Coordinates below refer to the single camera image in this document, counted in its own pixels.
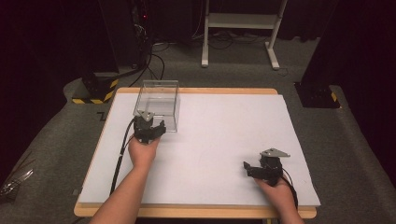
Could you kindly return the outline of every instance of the white paper sheet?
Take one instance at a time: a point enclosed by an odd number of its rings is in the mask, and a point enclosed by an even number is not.
[[[137,93],[116,95],[79,203],[108,197],[136,99]],[[260,152],[274,147],[291,155],[281,162],[299,205],[320,205],[282,95],[181,93],[180,99],[178,132],[163,135],[142,203],[267,205],[243,161],[260,166]],[[118,184],[131,168],[125,150]]]

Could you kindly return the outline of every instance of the white shelf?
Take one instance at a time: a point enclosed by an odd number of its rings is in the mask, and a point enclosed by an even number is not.
[[[276,15],[210,13],[208,27],[274,29]]]
[[[209,49],[208,34],[209,27],[221,28],[246,28],[246,29],[263,29],[272,30],[269,42],[265,43],[265,49],[271,61],[274,70],[279,69],[279,63],[273,49],[276,35],[282,21],[283,12],[288,0],[281,0],[280,9],[275,15],[259,15],[259,14],[233,14],[233,13],[211,13],[209,12],[209,0],[206,0],[205,10],[205,36],[202,50],[202,67],[209,66]]]

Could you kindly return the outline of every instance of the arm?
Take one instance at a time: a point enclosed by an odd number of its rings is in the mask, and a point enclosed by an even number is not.
[[[282,178],[279,178],[277,184],[269,186],[261,179],[254,179],[259,187],[268,196],[284,224],[304,223],[294,205],[294,199],[288,184]]]
[[[90,223],[134,223],[145,190],[149,168],[155,158],[160,138],[149,145],[132,138],[128,150],[134,165]]]

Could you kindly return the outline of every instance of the wooden table edge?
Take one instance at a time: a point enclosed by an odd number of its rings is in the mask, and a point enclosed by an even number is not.
[[[92,217],[101,206],[100,203],[76,203],[74,212],[78,217]],[[314,218],[315,206],[299,206],[301,218]],[[277,211],[271,206],[242,205],[194,205],[194,204],[142,204],[138,217],[156,218],[277,218]]]
[[[180,93],[217,93],[217,94],[277,94],[272,88],[178,88]],[[121,87],[117,93],[139,93],[140,88]]]

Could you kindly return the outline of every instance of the forearm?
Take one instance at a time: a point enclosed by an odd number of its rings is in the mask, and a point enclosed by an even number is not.
[[[294,205],[288,205],[283,206],[281,208],[277,208],[279,214],[280,214],[280,219],[282,220],[282,224],[301,224],[304,223],[303,219],[300,217],[300,215],[297,212],[297,209],[294,207]]]
[[[149,168],[134,168],[99,208],[91,223],[134,223],[145,190]]]

